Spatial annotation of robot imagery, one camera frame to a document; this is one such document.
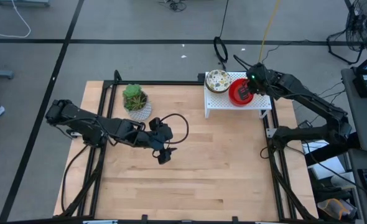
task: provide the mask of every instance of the white plant pot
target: white plant pot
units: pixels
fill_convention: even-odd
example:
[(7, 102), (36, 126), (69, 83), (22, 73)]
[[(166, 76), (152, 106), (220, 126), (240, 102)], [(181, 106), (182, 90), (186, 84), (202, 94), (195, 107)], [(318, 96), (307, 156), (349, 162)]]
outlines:
[(129, 111), (125, 107), (124, 107), (124, 109), (126, 109), (128, 115), (134, 121), (144, 121), (152, 113), (152, 105), (151, 105), (151, 102), (149, 101), (149, 97), (147, 97), (146, 105), (142, 109), (140, 109), (140, 110), (137, 110), (137, 111)]

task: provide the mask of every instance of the white shelf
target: white shelf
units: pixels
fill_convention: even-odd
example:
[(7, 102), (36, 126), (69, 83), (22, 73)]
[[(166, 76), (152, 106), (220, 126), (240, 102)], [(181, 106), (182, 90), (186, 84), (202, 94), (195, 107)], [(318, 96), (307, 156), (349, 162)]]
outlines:
[[(228, 72), (232, 83), (239, 78), (247, 78), (245, 72)], [(205, 117), (208, 118), (210, 110), (259, 110), (260, 118), (266, 114), (261, 114), (261, 110), (271, 110), (271, 98), (267, 95), (254, 95), (253, 100), (246, 106), (235, 106), (229, 100), (229, 90), (224, 93), (213, 93), (204, 85)]]

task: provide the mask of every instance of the white cable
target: white cable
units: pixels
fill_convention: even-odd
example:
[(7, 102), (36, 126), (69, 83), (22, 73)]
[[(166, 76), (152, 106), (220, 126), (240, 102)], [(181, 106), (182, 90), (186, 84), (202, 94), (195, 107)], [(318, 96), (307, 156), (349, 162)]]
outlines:
[(26, 23), (26, 21), (23, 19), (23, 17), (21, 16), (21, 14), (17, 11), (17, 8), (15, 6), (15, 2), (14, 0), (11, 0), (12, 5), (14, 6), (14, 9), (17, 13), (17, 15), (22, 19), (22, 21), (24, 22), (24, 24), (27, 26), (27, 28), (29, 29), (29, 32), (25, 35), (25, 36), (16, 36), (16, 35), (4, 35), (4, 34), (0, 34), (1, 37), (16, 37), (16, 38), (26, 38), (30, 35), (30, 33), (32, 32), (32, 29), (30, 29), (30, 26)]

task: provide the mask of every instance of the gray floor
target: gray floor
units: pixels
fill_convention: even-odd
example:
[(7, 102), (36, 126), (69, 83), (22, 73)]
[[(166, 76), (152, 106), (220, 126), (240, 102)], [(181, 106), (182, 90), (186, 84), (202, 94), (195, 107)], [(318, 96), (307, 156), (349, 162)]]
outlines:
[[(50, 8), (18, 9), (32, 27), (31, 39), (63, 39), (77, 2), (51, 0)], [(281, 4), (268, 40), (325, 40), (328, 34), (345, 26), (347, 10), (342, 0), (286, 0)], [(190, 0), (187, 5), (184, 12), (173, 13), (158, 5), (157, 0), (85, 0), (73, 38), (212, 39), (219, 34), (225, 0)], [(261, 40), (273, 5), (274, 1), (230, 1), (223, 38)], [(10, 7), (0, 7), (0, 32), (16, 35), (26, 32)], [(61, 46), (0, 44), (0, 69), (16, 73), (13, 80), (0, 79), (0, 105), (6, 108), (0, 117), (0, 212)], [(266, 46), (264, 55), (274, 47)], [(237, 71), (242, 68), (231, 56), (237, 54), (255, 63), (260, 46), (228, 45), (227, 48), (230, 60), (226, 66)], [(335, 47), (335, 51), (345, 57), (356, 57), (347, 47)], [(339, 82), (340, 70), (348, 68), (329, 55), (326, 46), (282, 46), (270, 53), (266, 65), (294, 74), (316, 93)], [(115, 69), (125, 80), (195, 80), (198, 73), (216, 68), (220, 65), (213, 46), (207, 44), (70, 44), (51, 99), (71, 99), (79, 105), (86, 81), (112, 79)], [(343, 85), (338, 85), (326, 95), (342, 89)], [(337, 97), (335, 104), (349, 111), (344, 93)], [(301, 107), (296, 117), (301, 122), (312, 120), (315, 114)], [(323, 119), (314, 122), (316, 126), (321, 124)], [(66, 137), (43, 123), (10, 221), (52, 216), (69, 146)]]

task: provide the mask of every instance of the wooden table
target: wooden table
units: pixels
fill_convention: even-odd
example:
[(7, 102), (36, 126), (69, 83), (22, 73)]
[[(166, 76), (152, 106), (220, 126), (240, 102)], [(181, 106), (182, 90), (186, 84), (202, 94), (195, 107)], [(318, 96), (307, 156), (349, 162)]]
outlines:
[[(87, 82), (81, 108), (97, 112), (102, 84)], [(124, 85), (117, 87), (112, 117), (129, 118), (123, 108), (124, 89)], [(142, 89), (152, 102), (150, 119), (180, 113), (188, 119), (190, 134), (162, 166), (151, 149), (108, 146), (96, 218), (138, 220), (147, 214), (150, 220), (230, 221), (237, 216), (240, 221), (278, 221), (269, 161), (259, 156), (266, 139), (258, 111), (214, 111), (205, 119), (202, 86), (143, 85)], [(279, 100), (276, 108), (280, 125), (296, 126), (291, 101)], [(174, 141), (184, 136), (181, 118), (165, 122)], [(300, 142), (289, 145), (301, 150)], [(67, 163), (82, 147), (80, 138), (72, 141)], [(88, 152), (69, 170), (65, 206), (82, 187)], [(292, 189), (317, 217), (305, 159), (294, 151), (285, 153)], [(85, 213), (91, 196), (90, 191)], [(286, 196), (283, 201), (289, 217)], [(54, 213), (61, 212), (59, 195)]]

